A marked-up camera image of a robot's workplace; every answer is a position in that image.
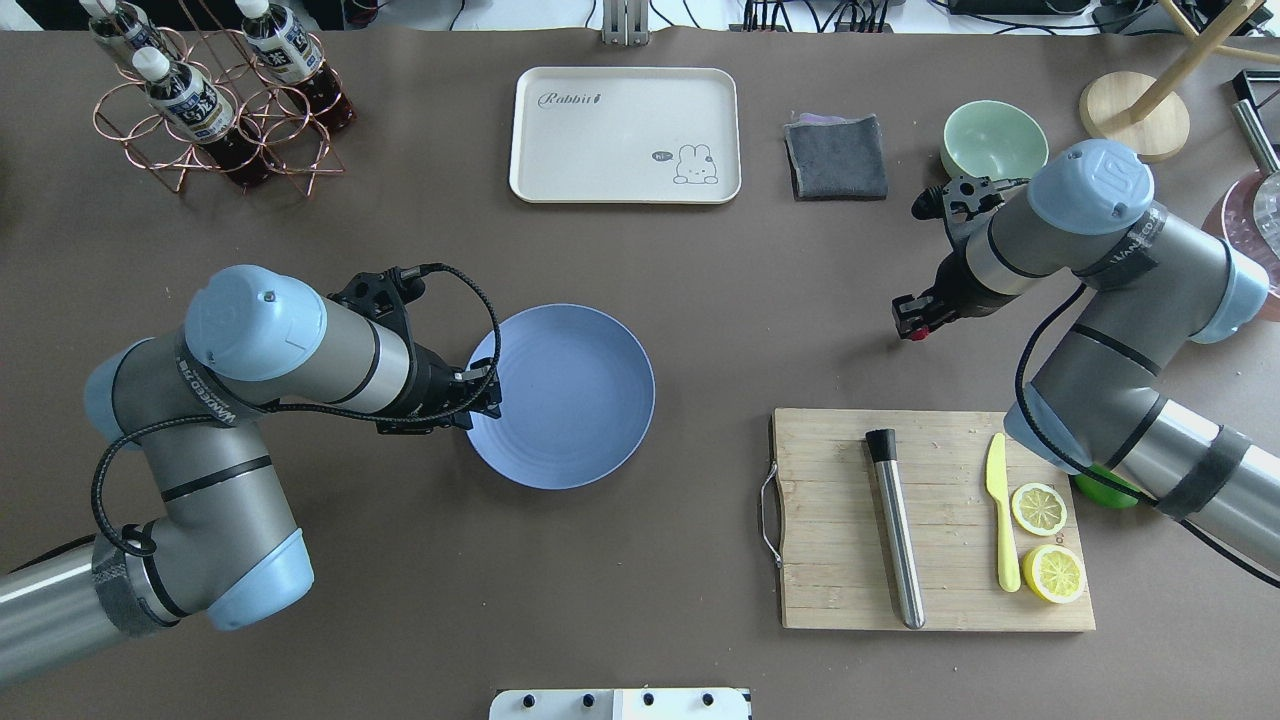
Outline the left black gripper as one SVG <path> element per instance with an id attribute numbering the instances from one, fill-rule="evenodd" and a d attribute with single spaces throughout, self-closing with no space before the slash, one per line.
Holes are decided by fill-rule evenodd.
<path id="1" fill-rule="evenodd" d="M 436 354 L 416 346 L 403 392 L 392 405 L 378 411 L 380 434 L 420 436 L 436 428 L 474 427 L 467 397 L 497 382 L 497 363 L 476 361 L 462 369 L 444 363 Z M 477 414 L 500 419 L 500 401 L 477 407 Z"/>

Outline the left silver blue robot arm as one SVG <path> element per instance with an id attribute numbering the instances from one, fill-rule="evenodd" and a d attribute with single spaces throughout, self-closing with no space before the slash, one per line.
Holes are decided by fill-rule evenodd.
<path id="1" fill-rule="evenodd" d="M 498 350 L 454 366 L 413 340 L 406 307 L 436 272 L 454 268 L 360 273 L 323 295 L 229 266 L 178 329 L 102 363 L 84 387 L 108 441 L 90 486 L 97 530 L 3 578 L 3 684 L 200 614 L 233 632 L 308 592 L 262 419 L 323 413 L 410 436 L 498 418 Z"/>

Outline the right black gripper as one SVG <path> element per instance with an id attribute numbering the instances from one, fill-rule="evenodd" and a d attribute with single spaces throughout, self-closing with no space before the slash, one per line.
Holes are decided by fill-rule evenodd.
<path id="1" fill-rule="evenodd" d="M 940 264 L 931 292 L 892 300 L 893 324 L 899 338 L 908 340 L 915 328 L 940 329 L 961 318 L 988 316 L 1010 302 L 1010 295 L 982 284 L 965 256 L 952 251 Z"/>

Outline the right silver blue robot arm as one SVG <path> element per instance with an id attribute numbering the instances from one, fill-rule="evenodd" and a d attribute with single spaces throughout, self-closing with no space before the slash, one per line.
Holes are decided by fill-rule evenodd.
<path id="1" fill-rule="evenodd" d="M 1144 503 L 1266 582 L 1277 575 L 1277 459 L 1171 401 L 1155 380 L 1187 342 L 1252 320 L 1266 270 L 1153 200 L 1126 145 L 1074 143 L 1029 179 L 960 176 L 922 192 L 919 219 L 951 243 L 932 287 L 893 301 L 904 340 L 988 316 L 1069 269 L 1093 295 L 1030 380 L 1006 430 L 1068 471 L 1115 473 Z"/>

